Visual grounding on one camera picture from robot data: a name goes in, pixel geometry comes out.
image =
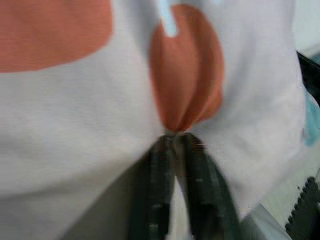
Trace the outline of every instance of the blue object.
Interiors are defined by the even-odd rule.
[[[178,35],[178,27],[170,3],[168,0],[157,0],[156,3],[166,35],[174,38]]]
[[[320,137],[320,107],[313,101],[313,97],[305,90],[306,98],[306,126],[305,144],[312,146]]]

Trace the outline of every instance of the white fabric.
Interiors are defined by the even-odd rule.
[[[221,167],[244,217],[298,164],[304,148],[293,3],[183,2],[214,25],[226,64],[221,110],[191,131]],[[163,134],[146,60],[159,17],[148,4],[113,1],[114,36],[90,56],[0,73],[1,239],[59,239]],[[113,220],[96,229],[104,235],[95,240],[124,236],[125,225],[111,227]]]
[[[173,140],[175,158],[172,166],[175,172],[172,193],[169,233],[167,240],[193,240],[188,214],[187,179],[185,173],[185,156],[179,135]]]

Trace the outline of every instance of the orange circle print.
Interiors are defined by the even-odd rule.
[[[111,0],[3,0],[0,72],[80,59],[112,35]]]
[[[164,126],[185,131],[212,117],[223,100],[224,59],[219,39],[204,14],[179,4],[171,7],[177,34],[159,24],[151,39],[150,77]]]

